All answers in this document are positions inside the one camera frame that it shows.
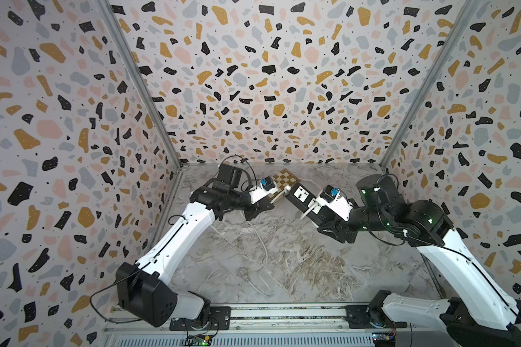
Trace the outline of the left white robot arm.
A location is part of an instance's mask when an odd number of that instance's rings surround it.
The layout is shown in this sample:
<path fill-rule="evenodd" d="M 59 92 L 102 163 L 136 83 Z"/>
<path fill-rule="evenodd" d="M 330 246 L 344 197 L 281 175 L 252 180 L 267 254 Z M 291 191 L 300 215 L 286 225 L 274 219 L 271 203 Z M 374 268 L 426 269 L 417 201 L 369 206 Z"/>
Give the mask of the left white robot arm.
<path fill-rule="evenodd" d="M 247 186 L 240 188 L 242 176 Z M 113 287 L 118 305 L 134 315 L 135 321 L 155 328 L 170 320 L 188 320 L 199 327 L 208 325 L 211 302 L 192 292 L 177 292 L 169 284 L 175 270 L 199 236 L 226 213 L 243 212 L 246 221 L 274 209 L 270 196 L 278 187 L 268 176 L 257 180 L 248 171 L 228 163 L 199 186 L 184 211 L 167 233 L 135 263 L 123 263 L 115 274 Z"/>

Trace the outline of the black power strip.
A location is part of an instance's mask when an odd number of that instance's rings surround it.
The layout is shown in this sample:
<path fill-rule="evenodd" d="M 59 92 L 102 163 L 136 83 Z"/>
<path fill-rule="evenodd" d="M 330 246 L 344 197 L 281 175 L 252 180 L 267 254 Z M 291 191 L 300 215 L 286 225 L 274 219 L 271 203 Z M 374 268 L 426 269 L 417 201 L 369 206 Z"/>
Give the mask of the black power strip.
<path fill-rule="evenodd" d="M 285 198 L 306 216 L 320 215 L 322 207 L 316 202 L 316 196 L 300 182 L 291 186 Z"/>

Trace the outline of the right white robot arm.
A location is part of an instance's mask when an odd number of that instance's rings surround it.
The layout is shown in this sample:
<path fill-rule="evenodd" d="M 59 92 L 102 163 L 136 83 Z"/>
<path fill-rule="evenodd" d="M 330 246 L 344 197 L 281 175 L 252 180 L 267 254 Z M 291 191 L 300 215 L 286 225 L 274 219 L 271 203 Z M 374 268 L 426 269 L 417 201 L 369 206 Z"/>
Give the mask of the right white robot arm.
<path fill-rule="evenodd" d="M 445 333 L 459 346 L 521 346 L 521 299 L 514 299 L 466 247 L 440 206 L 406 202 L 393 174 L 357 183 L 357 205 L 333 186 L 306 201 L 304 215 L 321 234 L 353 243 L 357 233 L 386 231 L 429 260 L 454 289 L 449 299 L 409 298 L 380 290 L 368 306 L 374 325 L 405 322 Z"/>

